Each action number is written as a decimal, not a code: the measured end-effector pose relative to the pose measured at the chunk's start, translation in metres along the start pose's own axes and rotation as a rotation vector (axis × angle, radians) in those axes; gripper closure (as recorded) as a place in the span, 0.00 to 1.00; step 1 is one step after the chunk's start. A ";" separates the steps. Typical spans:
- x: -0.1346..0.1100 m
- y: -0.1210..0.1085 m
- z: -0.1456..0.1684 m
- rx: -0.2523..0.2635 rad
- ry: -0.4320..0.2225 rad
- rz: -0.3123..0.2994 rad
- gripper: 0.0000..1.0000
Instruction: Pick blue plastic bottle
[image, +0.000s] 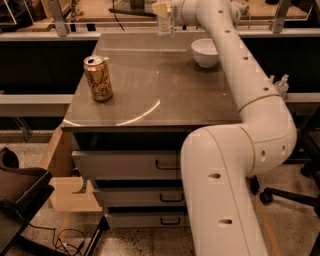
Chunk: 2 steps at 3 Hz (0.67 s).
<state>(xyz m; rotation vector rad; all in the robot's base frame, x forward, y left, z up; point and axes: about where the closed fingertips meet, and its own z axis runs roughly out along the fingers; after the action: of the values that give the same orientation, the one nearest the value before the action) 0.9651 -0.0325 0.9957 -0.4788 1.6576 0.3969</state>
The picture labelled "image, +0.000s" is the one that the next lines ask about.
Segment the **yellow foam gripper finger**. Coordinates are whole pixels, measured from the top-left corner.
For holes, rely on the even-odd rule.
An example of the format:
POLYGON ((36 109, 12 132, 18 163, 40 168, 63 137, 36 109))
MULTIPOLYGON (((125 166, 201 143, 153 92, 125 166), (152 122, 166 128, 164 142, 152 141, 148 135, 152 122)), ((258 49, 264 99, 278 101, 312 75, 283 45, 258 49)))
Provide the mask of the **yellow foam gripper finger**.
POLYGON ((153 3, 152 12, 161 18, 169 18, 172 14, 172 4, 168 1, 153 3))

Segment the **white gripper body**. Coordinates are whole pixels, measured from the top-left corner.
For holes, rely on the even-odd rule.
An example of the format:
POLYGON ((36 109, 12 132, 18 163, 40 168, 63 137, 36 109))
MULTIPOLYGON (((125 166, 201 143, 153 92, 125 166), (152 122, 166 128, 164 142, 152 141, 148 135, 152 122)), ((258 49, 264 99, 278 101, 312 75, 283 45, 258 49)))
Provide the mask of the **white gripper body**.
POLYGON ((197 25, 197 0, 172 0, 173 19, 177 25, 197 25))

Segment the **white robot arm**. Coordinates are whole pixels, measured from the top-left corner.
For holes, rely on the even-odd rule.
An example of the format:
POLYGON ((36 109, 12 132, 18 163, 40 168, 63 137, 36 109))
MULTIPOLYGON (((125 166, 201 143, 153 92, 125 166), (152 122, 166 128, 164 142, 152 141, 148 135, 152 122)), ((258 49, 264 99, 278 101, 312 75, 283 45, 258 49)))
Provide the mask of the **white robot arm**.
POLYGON ((190 133, 181 177, 196 256, 267 256, 247 178, 281 165, 296 127, 273 83, 234 28, 230 0, 156 0, 154 14, 213 39, 240 120, 190 133))

